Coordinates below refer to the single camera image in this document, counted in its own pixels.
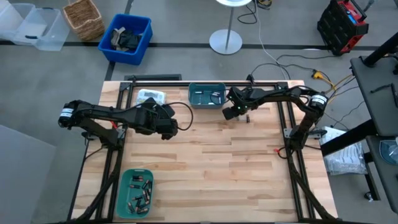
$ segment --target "green plastic tray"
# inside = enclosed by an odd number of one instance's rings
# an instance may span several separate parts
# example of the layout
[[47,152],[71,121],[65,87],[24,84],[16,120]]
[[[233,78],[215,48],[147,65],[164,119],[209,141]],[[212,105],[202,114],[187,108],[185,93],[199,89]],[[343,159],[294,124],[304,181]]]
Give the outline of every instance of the green plastic tray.
[[[133,175],[141,175],[144,179],[143,182],[133,182],[132,181],[132,176]],[[146,206],[148,208],[148,212],[146,213],[141,213],[138,214],[136,212],[131,213],[130,209],[127,205],[128,202],[131,202],[132,206],[136,206],[137,201],[132,201],[131,199],[136,196],[142,195],[142,189],[135,189],[135,188],[130,188],[131,184],[134,185],[140,185],[143,186],[146,180],[152,181],[152,188],[151,188],[151,196],[150,196],[150,201],[149,205]],[[147,169],[129,169],[124,171],[122,175],[122,179],[120,181],[120,187],[119,187],[119,197],[118,197],[118,203],[116,206],[116,213],[120,218],[145,218],[148,213],[150,212],[150,206],[152,205],[152,198],[154,197],[154,175],[152,174],[151,171]]]

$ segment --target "plastic bag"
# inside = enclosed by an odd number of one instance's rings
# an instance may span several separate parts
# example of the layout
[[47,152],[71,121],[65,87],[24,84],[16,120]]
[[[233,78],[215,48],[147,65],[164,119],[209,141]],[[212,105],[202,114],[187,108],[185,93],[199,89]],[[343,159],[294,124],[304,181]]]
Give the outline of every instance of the plastic bag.
[[[324,127],[323,129],[328,132],[319,139],[321,145],[345,133],[345,131],[329,127]],[[368,173],[360,142],[327,155],[323,160],[325,161],[326,171],[330,175]]]

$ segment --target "white container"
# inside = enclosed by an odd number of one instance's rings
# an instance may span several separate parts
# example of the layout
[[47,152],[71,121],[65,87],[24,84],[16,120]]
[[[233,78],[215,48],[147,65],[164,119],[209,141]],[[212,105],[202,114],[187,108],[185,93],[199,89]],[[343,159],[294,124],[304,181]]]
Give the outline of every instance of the white container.
[[0,38],[12,40],[27,15],[35,8],[33,4],[9,4],[2,2],[0,11]]
[[[11,4],[17,11],[20,8],[18,5],[21,4]],[[17,45],[34,45],[39,50],[61,50],[68,37],[69,27],[58,9],[36,9],[33,6],[26,16],[18,12],[24,20],[19,23],[16,30],[14,26],[14,29],[5,32],[6,35],[3,37]],[[0,14],[0,23],[4,21],[3,19],[5,18]]]

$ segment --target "wooden table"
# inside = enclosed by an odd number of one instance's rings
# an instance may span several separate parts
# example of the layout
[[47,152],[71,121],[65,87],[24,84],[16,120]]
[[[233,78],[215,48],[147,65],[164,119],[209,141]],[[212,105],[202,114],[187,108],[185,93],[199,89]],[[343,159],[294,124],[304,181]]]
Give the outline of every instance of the wooden table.
[[[116,106],[119,85],[120,82],[105,82],[99,105]],[[303,85],[303,81],[289,81],[289,86],[294,85]],[[139,89],[134,88],[132,105]],[[188,103],[186,87],[146,89],[166,92],[169,103]],[[178,125],[186,127],[191,119],[189,110],[183,105],[172,107]],[[178,131],[169,141],[161,140],[158,134],[144,136],[128,129],[121,174],[128,169],[150,169],[155,177],[154,198],[147,218],[123,220],[115,209],[114,221],[297,221],[287,161],[274,152],[284,145],[277,104],[266,103],[250,111],[250,123],[226,121],[221,110],[193,112],[192,127]],[[304,113],[295,105],[294,113],[300,122]],[[111,127],[108,121],[98,122]],[[308,140],[307,144],[319,147],[316,140]],[[92,141],[87,153],[99,147],[99,141]],[[321,152],[307,147],[302,152],[311,190],[328,212],[337,217]],[[98,193],[105,157],[106,150],[102,150],[85,162],[72,218],[81,215]],[[104,215],[108,211],[109,192]],[[300,197],[307,217],[302,192]]]

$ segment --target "gray floor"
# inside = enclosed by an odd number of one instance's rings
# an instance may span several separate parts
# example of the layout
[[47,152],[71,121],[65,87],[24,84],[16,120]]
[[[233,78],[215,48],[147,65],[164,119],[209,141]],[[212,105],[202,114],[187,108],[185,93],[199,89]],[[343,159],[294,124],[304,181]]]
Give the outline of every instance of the gray floor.
[[[62,8],[66,1],[26,0],[37,7]],[[116,13],[124,13],[128,0],[94,0],[106,26]],[[358,1],[361,6],[366,1]],[[327,0],[274,0],[270,11],[260,11],[262,39],[265,44],[323,45],[316,31],[316,21]],[[238,8],[235,18],[246,12]],[[131,14],[152,19],[153,43],[208,43],[217,29],[227,26],[229,9],[214,0],[135,0]],[[380,0],[368,11],[369,34],[359,42],[362,46],[383,43],[398,30],[398,8],[392,0]],[[258,44],[258,24],[244,25],[234,20],[233,29],[241,34],[245,44]],[[79,42],[72,32],[67,41]],[[300,54],[310,57],[330,55],[326,51],[269,50],[274,57]],[[281,63],[297,63],[324,71],[333,82],[350,74],[349,59],[370,52],[352,51],[342,57],[321,60],[282,58]],[[242,49],[223,56],[202,48],[149,48],[140,66],[117,63],[112,80],[125,75],[181,73],[184,80],[242,80],[260,63],[272,60],[259,49]],[[64,47],[60,52],[42,52],[33,47],[0,45],[0,124],[26,133],[57,147],[57,154],[40,197],[34,223],[58,222],[68,213],[75,183],[83,157],[83,138],[77,129],[67,131],[58,127],[57,119],[63,104],[75,99],[98,102],[108,61],[96,47]],[[328,85],[310,78],[311,72],[288,68],[292,79],[302,79],[317,90]],[[254,72],[258,80],[280,80],[277,67],[264,66]],[[346,88],[356,86],[350,83]],[[340,119],[362,102],[358,89],[337,98],[326,110]],[[369,119],[366,106],[343,120],[349,127]],[[320,126],[334,122],[324,117]],[[363,193],[368,191],[363,176],[330,177],[339,217],[344,220],[371,223],[398,223],[398,215],[389,208],[384,192],[382,200],[368,203]]]

